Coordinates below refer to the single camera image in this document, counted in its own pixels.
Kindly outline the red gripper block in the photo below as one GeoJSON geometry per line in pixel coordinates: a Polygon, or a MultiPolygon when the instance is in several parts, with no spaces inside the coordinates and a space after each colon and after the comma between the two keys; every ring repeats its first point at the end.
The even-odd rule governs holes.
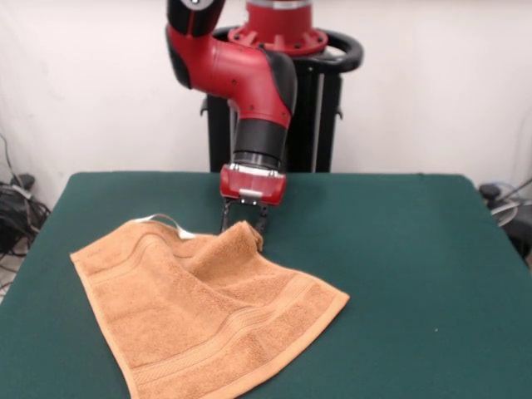
{"type": "Polygon", "coordinates": [[[281,203],[287,177],[276,170],[261,169],[241,164],[224,165],[220,171],[220,193],[224,197],[220,233],[229,227],[229,215],[234,200],[256,204],[259,210],[255,230],[262,234],[268,221],[268,206],[281,203]]]}

